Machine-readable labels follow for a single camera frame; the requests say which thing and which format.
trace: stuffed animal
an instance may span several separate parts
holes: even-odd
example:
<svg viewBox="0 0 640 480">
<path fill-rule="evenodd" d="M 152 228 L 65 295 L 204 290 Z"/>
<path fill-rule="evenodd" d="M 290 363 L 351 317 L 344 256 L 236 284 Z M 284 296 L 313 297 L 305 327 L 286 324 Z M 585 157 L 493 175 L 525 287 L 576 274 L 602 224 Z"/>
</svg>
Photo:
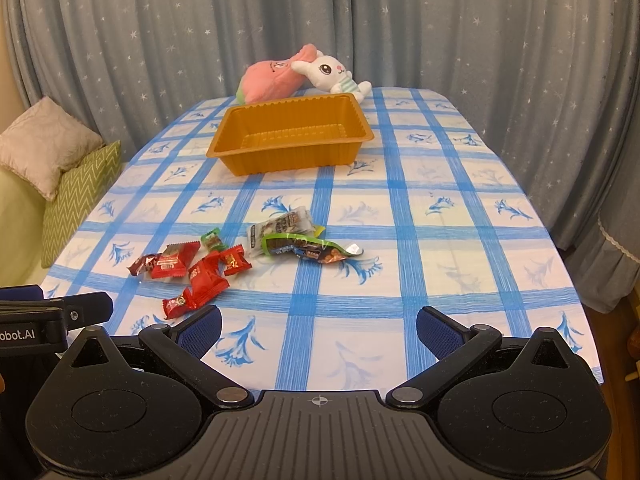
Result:
<svg viewBox="0 0 640 480">
<path fill-rule="evenodd" d="M 339 94 L 350 92 L 361 103 L 364 97 L 371 92 L 371 83 L 363 81 L 357 84 L 347 70 L 335 57 L 325 56 L 319 50 L 318 57 L 312 62 L 296 60 L 291 62 L 291 68 L 299 74 L 306 75 L 311 84 L 325 92 Z"/>
<path fill-rule="evenodd" d="M 302 86 L 305 77 L 291 69 L 290 64 L 316 59 L 316 48 L 306 44 L 299 53 L 284 61 L 259 61 L 246 69 L 238 85 L 236 98 L 243 104 L 259 103 L 290 97 Z"/>
</svg>

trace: floor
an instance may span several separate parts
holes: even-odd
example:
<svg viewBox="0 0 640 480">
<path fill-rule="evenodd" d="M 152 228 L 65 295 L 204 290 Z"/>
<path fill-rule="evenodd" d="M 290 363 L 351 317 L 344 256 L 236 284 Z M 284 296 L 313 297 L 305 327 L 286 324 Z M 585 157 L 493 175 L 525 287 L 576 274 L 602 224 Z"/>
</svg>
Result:
<svg viewBox="0 0 640 480">
<path fill-rule="evenodd" d="M 607 480 L 640 479 L 640 381 L 625 383 L 636 370 L 626 351 L 626 339 L 638 323 L 628 299 L 609 314 L 585 308 L 596 341 L 605 383 L 602 385 L 612 416 Z"/>
</svg>

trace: metal screw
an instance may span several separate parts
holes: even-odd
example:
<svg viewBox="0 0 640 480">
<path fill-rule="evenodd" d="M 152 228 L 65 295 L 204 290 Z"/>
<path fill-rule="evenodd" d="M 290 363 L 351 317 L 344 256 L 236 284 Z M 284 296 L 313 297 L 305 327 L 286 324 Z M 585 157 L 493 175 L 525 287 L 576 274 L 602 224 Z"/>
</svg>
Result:
<svg viewBox="0 0 640 480">
<path fill-rule="evenodd" d="M 245 400 L 249 394 L 246 392 L 244 388 L 238 388 L 237 386 L 228 386 L 227 388 L 222 388 L 218 390 L 216 393 L 216 397 L 222 402 L 241 402 Z"/>
<path fill-rule="evenodd" d="M 410 404 L 411 402 L 418 402 L 422 398 L 422 392 L 418 388 L 403 386 L 402 388 L 393 390 L 391 396 L 398 402 Z"/>
</svg>

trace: dark red snack package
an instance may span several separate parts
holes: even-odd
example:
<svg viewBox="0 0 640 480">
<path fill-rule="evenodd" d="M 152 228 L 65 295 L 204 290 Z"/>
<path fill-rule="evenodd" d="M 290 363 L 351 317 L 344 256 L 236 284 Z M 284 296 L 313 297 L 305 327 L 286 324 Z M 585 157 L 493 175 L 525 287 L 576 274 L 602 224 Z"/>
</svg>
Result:
<svg viewBox="0 0 640 480">
<path fill-rule="evenodd" d="M 225 263 L 225 276 L 232 276 L 252 268 L 252 264 L 244 259 L 244 247 L 242 245 L 236 245 L 222 251 L 220 259 Z"/>
<path fill-rule="evenodd" d="M 160 254 L 143 254 L 131 266 L 127 267 L 132 276 L 137 276 L 143 272 L 149 272 L 154 268 Z"/>
<path fill-rule="evenodd" d="M 229 282 L 218 274 L 218 258 L 211 258 L 210 253 L 189 269 L 189 280 L 197 308 L 207 304 L 229 286 Z"/>
<path fill-rule="evenodd" d="M 171 298 L 170 300 L 162 300 L 162 309 L 164 310 L 165 319 L 173 319 L 175 317 L 184 316 L 189 310 L 195 310 L 196 304 L 193 296 L 188 288 L 185 288 L 180 296 Z"/>
<path fill-rule="evenodd" d="M 151 269 L 151 278 L 180 278 L 187 273 L 187 268 L 200 248 L 200 242 L 186 242 L 183 244 L 167 245 L 160 255 L 154 268 Z"/>
</svg>

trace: orange basket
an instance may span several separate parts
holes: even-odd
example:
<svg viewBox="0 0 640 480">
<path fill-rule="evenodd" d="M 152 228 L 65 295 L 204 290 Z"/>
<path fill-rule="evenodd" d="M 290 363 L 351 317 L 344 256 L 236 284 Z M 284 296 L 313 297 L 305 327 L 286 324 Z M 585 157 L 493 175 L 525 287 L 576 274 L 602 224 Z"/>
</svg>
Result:
<svg viewBox="0 0 640 480">
<path fill-rule="evenodd" d="M 207 156 L 234 175 L 351 164 L 373 132 L 352 94 L 229 108 Z"/>
</svg>

